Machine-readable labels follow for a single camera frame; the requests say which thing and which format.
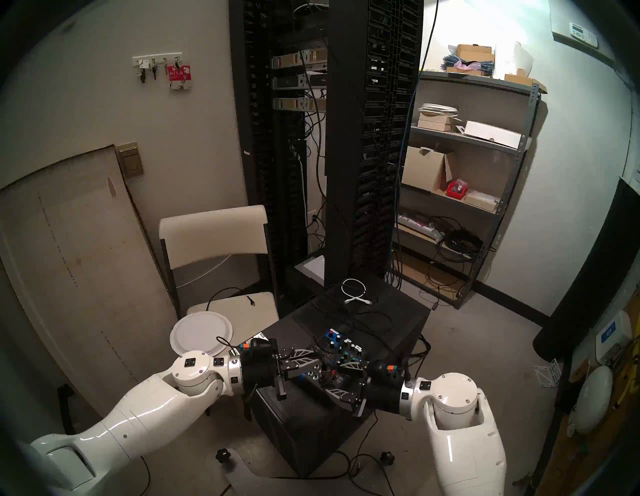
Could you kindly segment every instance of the white chair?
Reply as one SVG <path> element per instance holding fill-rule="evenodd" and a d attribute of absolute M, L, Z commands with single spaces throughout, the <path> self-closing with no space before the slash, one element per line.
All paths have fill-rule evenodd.
<path fill-rule="evenodd" d="M 214 300 L 209 304 L 209 311 L 229 319 L 234 330 L 233 344 L 246 341 L 278 321 L 275 299 L 278 292 L 266 225 L 267 214 L 262 205 L 167 217 L 160 221 L 160 243 L 178 319 L 183 315 L 173 279 L 174 269 L 214 257 L 252 253 L 267 255 L 273 293 L 249 294 L 251 300 L 246 295 Z M 206 308 L 207 302 L 194 305 L 186 314 L 201 312 Z"/>

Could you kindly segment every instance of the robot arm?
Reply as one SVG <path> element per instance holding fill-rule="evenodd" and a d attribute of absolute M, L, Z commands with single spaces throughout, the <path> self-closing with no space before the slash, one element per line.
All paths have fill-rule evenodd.
<path fill-rule="evenodd" d="M 170 369 L 131 389 L 105 419 L 74 435 L 47 435 L 31 444 L 46 462 L 40 468 L 58 494 L 99 493 L 107 476 L 184 432 L 220 396 L 251 394 L 273 385 L 285 399 L 284 380 L 319 363 L 308 349 L 279 351 L 275 341 L 252 340 L 239 356 L 209 357 L 190 351 Z M 429 381 L 391 380 L 380 363 L 351 362 L 342 371 L 362 373 L 360 390 L 326 392 L 361 415 L 365 406 L 426 423 L 438 483 L 445 496 L 498 496 L 506 458 L 486 396 L 467 376 Z"/>
<path fill-rule="evenodd" d="M 506 456 L 484 392 L 471 378 L 452 372 L 437 379 L 392 380 L 387 366 L 361 362 L 357 397 L 330 392 L 361 414 L 365 405 L 426 423 L 438 484 L 445 496 L 504 493 Z"/>
<path fill-rule="evenodd" d="M 221 396 L 276 385 L 284 399 L 283 380 L 318 363 L 312 355 L 305 349 L 278 351 L 275 342 L 263 340 L 246 345 L 239 356 L 190 351 L 131 389 L 90 429 L 43 436 L 31 447 L 44 455 L 40 468 L 58 494 L 99 493 L 108 475 L 170 443 Z"/>

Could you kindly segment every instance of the concrete floor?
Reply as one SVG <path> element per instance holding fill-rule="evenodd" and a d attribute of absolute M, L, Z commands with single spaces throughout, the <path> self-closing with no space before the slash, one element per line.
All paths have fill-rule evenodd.
<path fill-rule="evenodd" d="M 429 307 L 426 300 L 434 302 L 431 295 L 420 293 L 406 282 L 403 291 Z M 531 346 L 539 330 L 534 323 L 473 294 L 459 310 L 440 305 L 423 331 L 432 350 L 420 376 L 434 378 L 445 372 L 462 372 L 484 390 L 507 456 L 507 496 L 523 494 L 524 488 L 514 487 L 512 482 L 532 474 L 553 414 L 556 390 L 539 387 L 532 369 L 545 365 Z M 396 463 L 387 474 L 395 494 L 440 495 L 425 427 L 385 412 L 379 412 L 378 417 L 380 421 L 362 452 L 375 457 L 383 451 L 394 454 Z M 373 420 L 371 417 L 340 449 L 354 455 Z M 255 421 L 244 419 L 240 399 L 223 398 L 210 417 L 203 415 L 170 445 L 146 457 L 152 476 L 147 494 L 218 496 L 227 486 L 215 458 L 221 447 L 235 449 L 259 476 L 294 475 Z M 344 459 L 334 456 L 316 475 L 342 472 L 344 464 Z M 362 465 L 367 477 L 379 479 L 377 490 L 382 491 L 384 479 L 373 461 L 364 459 Z M 108 494 L 137 496 L 146 483 L 145 467 L 138 460 L 112 480 Z M 382 494 L 390 494 L 384 487 Z M 229 490 L 227 495 L 236 493 Z"/>

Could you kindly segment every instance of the cardboard box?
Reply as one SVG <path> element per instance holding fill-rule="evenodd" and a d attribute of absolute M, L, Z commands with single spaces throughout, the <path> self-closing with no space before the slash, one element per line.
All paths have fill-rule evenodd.
<path fill-rule="evenodd" d="M 486 61 L 494 61 L 494 56 L 492 53 L 487 52 L 474 52 L 464 50 L 458 53 L 458 57 L 465 61 L 476 61 L 476 62 L 486 62 Z"/>
<path fill-rule="evenodd" d="M 478 69 L 474 70 L 464 70 L 458 69 L 457 67 L 447 67 L 447 72 L 461 72 L 462 74 L 468 74 L 470 76 L 482 76 L 482 71 Z"/>
<path fill-rule="evenodd" d="M 429 148 L 407 147 L 402 183 L 425 191 L 438 191 L 450 176 L 453 153 L 443 154 Z"/>
<path fill-rule="evenodd" d="M 473 120 L 467 121 L 465 134 L 488 141 L 494 141 L 511 148 L 518 148 L 521 137 L 520 133 Z"/>
<path fill-rule="evenodd" d="M 540 86 L 540 93 L 547 93 L 547 87 L 544 84 L 542 84 L 537 79 L 533 79 L 531 77 L 524 77 L 524 71 L 522 71 L 522 73 L 523 75 L 505 74 L 504 80 L 509 81 L 510 83 L 524 84 L 525 86 L 533 86 L 534 83 L 538 83 Z"/>
<path fill-rule="evenodd" d="M 460 56 L 460 52 L 487 52 L 491 53 L 491 47 L 483 47 L 482 45 L 458 45 L 456 54 Z"/>
<path fill-rule="evenodd" d="M 432 129 L 434 131 L 453 131 L 453 124 L 442 124 L 430 120 L 418 120 L 418 127 L 422 129 Z"/>
<path fill-rule="evenodd" d="M 500 198 L 487 195 L 486 193 L 481 193 L 476 189 L 470 189 L 463 201 L 475 207 L 481 208 L 482 210 L 495 212 L 498 208 L 498 202 L 500 202 Z"/>
<path fill-rule="evenodd" d="M 438 122 L 439 124 L 451 124 L 454 125 L 456 118 L 449 117 L 448 115 L 433 115 L 430 112 L 420 111 L 419 120 L 426 120 L 429 122 Z"/>

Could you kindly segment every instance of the black knob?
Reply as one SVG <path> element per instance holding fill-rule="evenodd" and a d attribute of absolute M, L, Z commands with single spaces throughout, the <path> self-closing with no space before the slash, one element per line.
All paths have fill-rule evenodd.
<path fill-rule="evenodd" d="M 385 467 L 389 467 L 389 466 L 393 465 L 395 460 L 396 460 L 396 457 L 390 451 L 384 451 L 380 455 L 380 462 Z"/>
<path fill-rule="evenodd" d="M 216 453 L 216 460 L 220 463 L 226 462 L 229 458 L 231 458 L 231 453 L 227 451 L 227 448 L 219 449 Z"/>

